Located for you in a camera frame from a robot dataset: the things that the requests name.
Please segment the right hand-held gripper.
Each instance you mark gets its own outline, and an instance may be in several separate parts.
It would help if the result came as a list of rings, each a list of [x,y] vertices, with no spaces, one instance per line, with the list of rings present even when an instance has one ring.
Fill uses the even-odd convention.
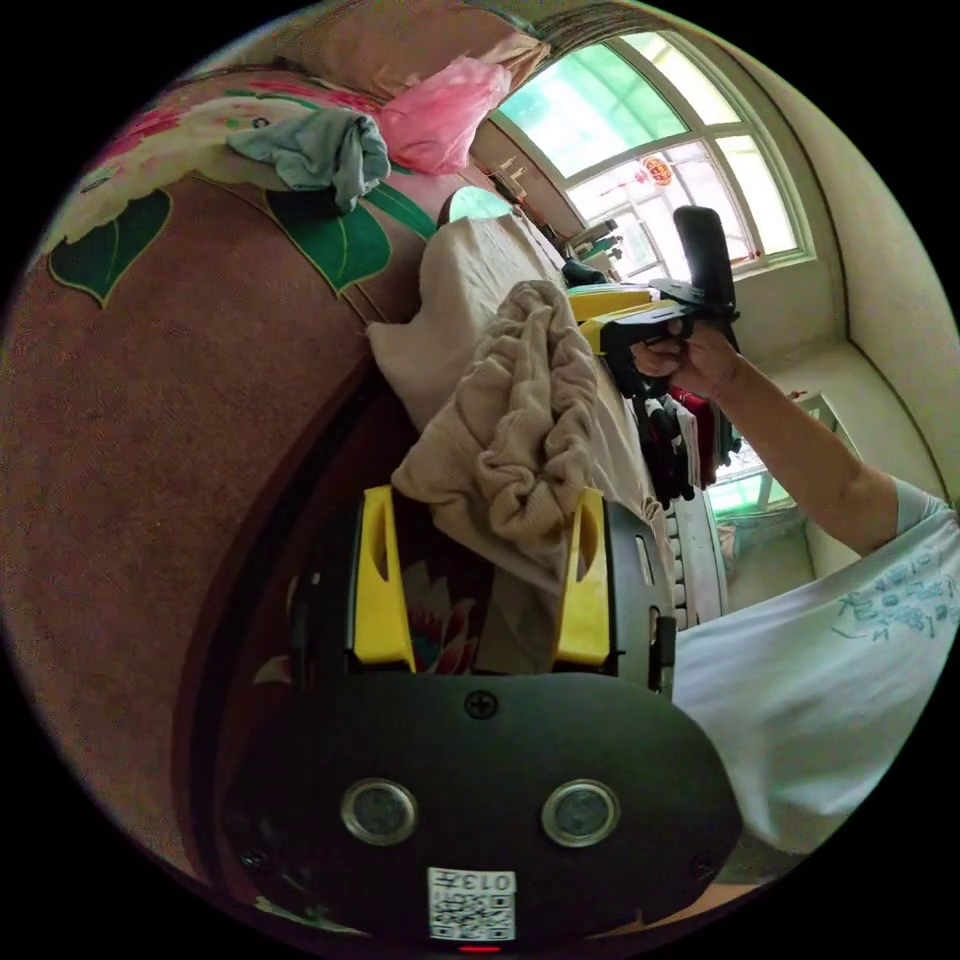
[[[660,299],[653,301],[647,288],[574,288],[567,292],[574,318],[583,321],[580,333],[593,353],[599,354],[626,399],[659,399],[669,392],[667,380],[638,372],[631,347],[655,340],[674,320],[682,323],[684,337],[696,321],[714,323],[735,350],[739,349],[733,330],[739,311],[731,280],[703,286],[658,280],[652,288],[661,294]]]

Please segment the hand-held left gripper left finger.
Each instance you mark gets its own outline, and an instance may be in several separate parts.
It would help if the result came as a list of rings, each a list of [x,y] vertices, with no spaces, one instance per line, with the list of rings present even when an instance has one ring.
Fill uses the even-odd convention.
[[[364,492],[356,555],[353,653],[365,667],[416,667],[389,485]]]

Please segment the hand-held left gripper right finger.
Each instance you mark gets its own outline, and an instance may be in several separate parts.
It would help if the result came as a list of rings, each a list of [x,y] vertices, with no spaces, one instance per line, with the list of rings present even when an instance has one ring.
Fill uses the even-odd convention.
[[[584,489],[570,528],[553,651],[555,666],[603,666],[610,654],[605,504]]]

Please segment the person's right hand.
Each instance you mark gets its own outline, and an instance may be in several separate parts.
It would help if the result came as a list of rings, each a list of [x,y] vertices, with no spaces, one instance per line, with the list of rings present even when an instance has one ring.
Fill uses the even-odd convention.
[[[739,379],[744,358],[714,323],[696,321],[687,337],[674,320],[653,341],[631,347],[638,372],[709,400],[720,400]]]

